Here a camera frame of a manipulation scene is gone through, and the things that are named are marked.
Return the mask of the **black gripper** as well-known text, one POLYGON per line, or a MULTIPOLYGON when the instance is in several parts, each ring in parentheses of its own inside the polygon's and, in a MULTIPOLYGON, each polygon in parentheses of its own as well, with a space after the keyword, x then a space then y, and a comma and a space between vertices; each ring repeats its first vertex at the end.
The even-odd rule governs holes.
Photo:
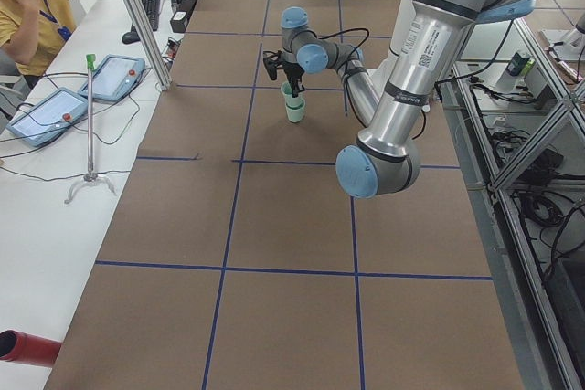
POLYGON ((303 92, 302 77, 305 73, 304 69, 297 63, 283 60, 281 62, 282 70, 284 71, 291 89, 293 98, 299 98, 303 92))

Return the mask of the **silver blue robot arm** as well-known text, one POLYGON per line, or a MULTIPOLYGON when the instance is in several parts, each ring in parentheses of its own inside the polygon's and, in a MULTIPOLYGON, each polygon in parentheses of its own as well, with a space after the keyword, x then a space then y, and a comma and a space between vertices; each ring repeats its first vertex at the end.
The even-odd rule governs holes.
POLYGON ((397 193, 420 171, 411 130, 434 85, 450 69, 469 29, 530 14, 536 0, 412 0, 414 17, 383 90, 376 90, 357 48, 328 42, 293 6, 282 12, 282 50, 266 63, 271 77, 283 69, 298 95, 303 74, 336 71, 363 129, 336 158, 339 184, 354 198, 397 193))

